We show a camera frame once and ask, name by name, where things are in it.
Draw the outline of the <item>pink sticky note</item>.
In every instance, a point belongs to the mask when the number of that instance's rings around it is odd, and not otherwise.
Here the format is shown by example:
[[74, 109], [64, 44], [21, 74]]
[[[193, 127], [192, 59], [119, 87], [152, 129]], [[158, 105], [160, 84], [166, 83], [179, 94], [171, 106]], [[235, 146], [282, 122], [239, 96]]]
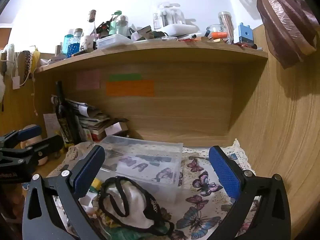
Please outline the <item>pink sticky note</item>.
[[77, 90], [93, 90], [100, 88], [101, 71], [99, 69], [85, 70], [76, 74]]

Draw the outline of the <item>wooden shelf board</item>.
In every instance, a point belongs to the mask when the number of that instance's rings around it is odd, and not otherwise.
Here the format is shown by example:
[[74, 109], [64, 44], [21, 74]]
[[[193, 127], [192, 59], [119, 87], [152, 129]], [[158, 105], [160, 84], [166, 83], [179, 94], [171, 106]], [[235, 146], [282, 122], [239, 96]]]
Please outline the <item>wooden shelf board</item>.
[[261, 50], [214, 42], [153, 41], [119, 45], [78, 55], [37, 68], [36, 73], [95, 69], [115, 64], [135, 63], [222, 63], [265, 62]]

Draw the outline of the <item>blue block toy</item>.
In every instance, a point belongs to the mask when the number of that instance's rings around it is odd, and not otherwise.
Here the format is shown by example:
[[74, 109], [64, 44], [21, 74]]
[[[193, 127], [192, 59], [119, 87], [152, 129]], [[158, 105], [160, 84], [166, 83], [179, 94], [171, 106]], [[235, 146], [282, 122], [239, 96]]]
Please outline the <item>blue block toy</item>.
[[238, 26], [239, 42], [254, 43], [253, 31], [249, 25], [244, 25], [242, 22]]

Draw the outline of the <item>small white box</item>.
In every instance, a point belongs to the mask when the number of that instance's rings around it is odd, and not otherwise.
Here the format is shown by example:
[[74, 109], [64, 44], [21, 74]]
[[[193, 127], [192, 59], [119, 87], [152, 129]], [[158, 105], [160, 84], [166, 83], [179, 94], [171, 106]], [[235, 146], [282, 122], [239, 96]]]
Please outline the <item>small white box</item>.
[[105, 133], [107, 136], [117, 135], [117, 136], [123, 136], [128, 133], [128, 127], [125, 122], [116, 122], [115, 124], [112, 124], [111, 126], [108, 126], [105, 128]]

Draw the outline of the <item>blue liquid bottle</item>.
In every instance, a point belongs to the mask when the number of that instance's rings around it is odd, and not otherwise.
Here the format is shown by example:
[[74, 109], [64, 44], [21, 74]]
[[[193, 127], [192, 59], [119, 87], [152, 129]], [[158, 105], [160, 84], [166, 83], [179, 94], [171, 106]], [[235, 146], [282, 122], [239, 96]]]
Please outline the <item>blue liquid bottle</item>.
[[69, 29], [68, 34], [64, 36], [63, 44], [62, 44], [62, 52], [68, 58], [70, 58], [73, 54], [80, 51], [80, 39], [82, 36], [82, 29]]

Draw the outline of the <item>clear plastic storage bin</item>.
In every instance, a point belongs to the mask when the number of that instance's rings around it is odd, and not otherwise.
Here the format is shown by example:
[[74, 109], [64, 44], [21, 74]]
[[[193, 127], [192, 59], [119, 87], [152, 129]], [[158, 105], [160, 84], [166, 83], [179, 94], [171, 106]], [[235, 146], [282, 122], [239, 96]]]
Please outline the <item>clear plastic storage bin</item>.
[[173, 203], [178, 192], [182, 143], [168, 143], [108, 136], [99, 145], [105, 161], [97, 178], [130, 178], [151, 193], [156, 200]]

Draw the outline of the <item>white black-trimmed fabric mask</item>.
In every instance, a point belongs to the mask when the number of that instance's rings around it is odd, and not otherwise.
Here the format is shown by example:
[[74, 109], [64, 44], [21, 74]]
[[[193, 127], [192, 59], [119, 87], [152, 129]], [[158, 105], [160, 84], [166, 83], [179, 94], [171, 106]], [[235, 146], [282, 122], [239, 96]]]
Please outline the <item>white black-trimmed fabric mask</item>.
[[163, 218], [155, 197], [130, 178], [108, 178], [100, 192], [103, 211], [120, 226], [155, 236], [173, 233], [175, 225]]

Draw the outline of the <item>maroon plastic bag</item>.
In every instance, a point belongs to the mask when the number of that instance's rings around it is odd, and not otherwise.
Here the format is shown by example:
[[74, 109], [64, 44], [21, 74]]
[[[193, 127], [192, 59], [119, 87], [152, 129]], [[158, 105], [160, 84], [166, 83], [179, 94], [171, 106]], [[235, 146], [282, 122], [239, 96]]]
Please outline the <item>maroon plastic bag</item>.
[[284, 69], [319, 60], [319, 22], [306, 0], [257, 0], [270, 53]]

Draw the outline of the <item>stack of books and papers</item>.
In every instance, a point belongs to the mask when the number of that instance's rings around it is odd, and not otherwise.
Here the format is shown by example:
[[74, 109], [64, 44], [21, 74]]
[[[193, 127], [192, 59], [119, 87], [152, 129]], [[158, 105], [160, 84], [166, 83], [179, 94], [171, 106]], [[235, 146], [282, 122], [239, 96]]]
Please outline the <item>stack of books and papers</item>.
[[98, 108], [88, 105], [87, 103], [69, 99], [66, 99], [66, 101], [70, 104], [75, 115], [80, 135], [83, 138], [86, 137], [87, 141], [100, 142], [105, 137], [108, 137], [105, 133], [105, 128], [116, 122], [125, 122], [126, 124], [129, 122], [125, 118], [112, 118], [108, 114], [103, 113]]

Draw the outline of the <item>pink mug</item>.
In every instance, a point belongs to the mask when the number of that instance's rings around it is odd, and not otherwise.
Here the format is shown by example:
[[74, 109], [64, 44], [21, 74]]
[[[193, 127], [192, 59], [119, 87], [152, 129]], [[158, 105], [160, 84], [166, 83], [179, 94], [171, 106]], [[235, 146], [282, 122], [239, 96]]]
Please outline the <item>pink mug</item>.
[[[23, 130], [32, 128], [32, 127], [34, 127], [34, 126], [36, 126], [36, 125], [35, 125], [35, 124], [31, 124], [31, 125], [25, 126], [25, 127], [23, 128]], [[31, 139], [28, 139], [28, 140], [25, 140], [25, 141], [20, 142], [20, 147], [21, 147], [21, 149], [24, 149], [24, 148], [26, 148], [27, 146], [30, 146], [30, 145], [32, 145], [32, 144], [34, 144], [34, 143], [37, 143], [37, 142], [40, 142], [41, 140], [42, 140], [42, 136], [41, 136], [41, 135], [37, 135], [37, 136], [35, 136], [35, 137], [31, 138]], [[48, 157], [44, 157], [44, 158], [42, 158], [42, 159], [39, 160], [38, 165], [39, 165], [39, 166], [42, 166], [42, 165], [44, 165], [47, 161], [48, 161]]]

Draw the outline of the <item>yellow-haired doll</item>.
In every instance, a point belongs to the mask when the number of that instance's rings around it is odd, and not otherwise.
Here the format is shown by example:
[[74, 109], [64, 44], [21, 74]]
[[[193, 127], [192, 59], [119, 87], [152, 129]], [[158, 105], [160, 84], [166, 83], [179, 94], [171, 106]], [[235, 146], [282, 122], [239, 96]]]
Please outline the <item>yellow-haired doll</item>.
[[106, 237], [106, 239], [112, 239], [112, 235], [109, 232], [111, 229], [120, 227], [111, 217], [109, 217], [105, 211], [103, 211], [102, 204], [103, 198], [101, 196], [102, 181], [95, 178], [89, 187], [89, 193], [94, 193], [91, 200], [91, 206], [93, 211], [89, 215], [93, 219], [94, 224], [98, 227], [99, 231]]

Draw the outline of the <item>white plastic food container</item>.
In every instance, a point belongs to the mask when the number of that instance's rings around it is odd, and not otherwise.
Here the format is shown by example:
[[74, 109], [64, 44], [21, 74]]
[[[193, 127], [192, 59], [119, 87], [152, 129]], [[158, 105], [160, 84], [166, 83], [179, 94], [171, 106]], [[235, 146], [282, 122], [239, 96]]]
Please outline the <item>white plastic food container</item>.
[[115, 46], [129, 45], [132, 43], [133, 41], [131, 39], [120, 34], [114, 34], [97, 40], [97, 48], [106, 49]]

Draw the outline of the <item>butterfly print tablecloth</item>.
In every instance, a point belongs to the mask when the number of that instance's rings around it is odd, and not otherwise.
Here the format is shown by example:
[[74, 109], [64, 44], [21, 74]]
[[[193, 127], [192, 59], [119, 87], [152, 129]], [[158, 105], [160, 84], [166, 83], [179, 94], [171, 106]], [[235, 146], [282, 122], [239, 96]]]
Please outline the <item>butterfly print tablecloth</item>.
[[[90, 215], [91, 200], [87, 193], [80, 200]], [[208, 148], [183, 146], [178, 192], [173, 203], [158, 201], [163, 218], [174, 223], [171, 239], [206, 239], [218, 226], [235, 200], [229, 197], [209, 162]], [[122, 226], [109, 231], [112, 239], [154, 239], [150, 233], [129, 230]]]

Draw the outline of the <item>orange sticky note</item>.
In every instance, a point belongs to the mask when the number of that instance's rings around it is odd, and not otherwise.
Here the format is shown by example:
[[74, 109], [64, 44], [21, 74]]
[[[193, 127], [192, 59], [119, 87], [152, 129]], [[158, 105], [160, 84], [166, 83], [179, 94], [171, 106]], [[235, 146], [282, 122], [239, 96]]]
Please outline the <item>orange sticky note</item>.
[[153, 80], [114, 81], [106, 83], [107, 96], [155, 96]]

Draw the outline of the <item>mint green bottle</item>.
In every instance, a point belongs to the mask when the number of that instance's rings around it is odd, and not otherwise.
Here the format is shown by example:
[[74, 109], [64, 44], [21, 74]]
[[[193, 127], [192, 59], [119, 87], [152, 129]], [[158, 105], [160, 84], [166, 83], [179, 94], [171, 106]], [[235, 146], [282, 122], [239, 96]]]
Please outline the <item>mint green bottle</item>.
[[120, 16], [121, 14], [122, 12], [120, 10], [117, 10], [112, 14], [112, 17], [110, 19], [110, 27], [108, 31], [109, 35], [116, 34], [117, 17]]

